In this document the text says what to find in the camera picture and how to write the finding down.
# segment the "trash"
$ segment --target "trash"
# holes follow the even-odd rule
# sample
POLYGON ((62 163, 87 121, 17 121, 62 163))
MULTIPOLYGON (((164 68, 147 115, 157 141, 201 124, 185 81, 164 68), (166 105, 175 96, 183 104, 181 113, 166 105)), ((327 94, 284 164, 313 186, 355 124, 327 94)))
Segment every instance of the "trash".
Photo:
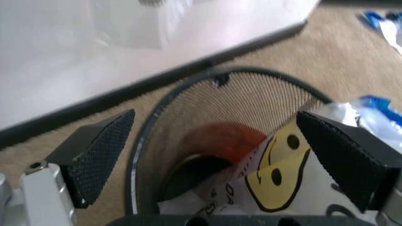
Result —
MULTIPOLYGON (((390 101, 365 96, 328 104, 315 114, 362 127, 401 151, 401 116, 390 101)), ((375 223, 360 212, 320 164, 295 121, 268 136, 240 162, 195 189, 158 203, 161 214, 345 215, 375 223)))
POLYGON ((402 13, 389 12, 385 18, 373 11, 367 11, 364 15, 367 24, 381 32, 389 45, 402 55, 402 13))

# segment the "black gripper pad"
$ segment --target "black gripper pad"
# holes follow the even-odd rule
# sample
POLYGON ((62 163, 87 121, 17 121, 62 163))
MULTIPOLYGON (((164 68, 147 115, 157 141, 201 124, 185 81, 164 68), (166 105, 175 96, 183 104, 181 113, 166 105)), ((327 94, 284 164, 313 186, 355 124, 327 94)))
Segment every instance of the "black gripper pad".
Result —
POLYGON ((401 171, 402 155, 365 129, 310 112, 298 112, 297 125, 356 207, 361 212, 380 209, 401 171))
POLYGON ((76 208, 93 204, 123 149, 134 122, 128 110, 78 128, 46 160, 60 166, 76 208))

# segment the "mesh wastebasket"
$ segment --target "mesh wastebasket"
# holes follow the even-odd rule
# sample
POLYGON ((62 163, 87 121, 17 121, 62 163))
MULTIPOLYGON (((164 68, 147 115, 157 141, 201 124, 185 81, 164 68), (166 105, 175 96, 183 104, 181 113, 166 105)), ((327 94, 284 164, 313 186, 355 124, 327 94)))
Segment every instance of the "mesh wastebasket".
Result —
POLYGON ((157 104, 138 134, 127 168, 126 213, 158 213, 157 202, 172 198, 172 191, 227 167, 297 111, 329 102, 311 86, 267 69, 190 77, 157 104))

